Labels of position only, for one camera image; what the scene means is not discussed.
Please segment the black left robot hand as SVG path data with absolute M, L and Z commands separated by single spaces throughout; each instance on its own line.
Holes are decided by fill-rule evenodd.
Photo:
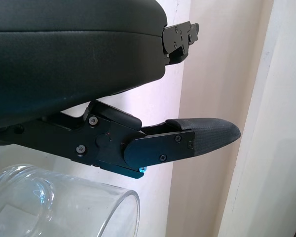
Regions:
M 169 26 L 154 0 L 0 0 L 0 146 L 16 144 L 141 178 L 241 136 L 219 118 L 144 127 L 100 102 L 161 79 L 198 24 Z

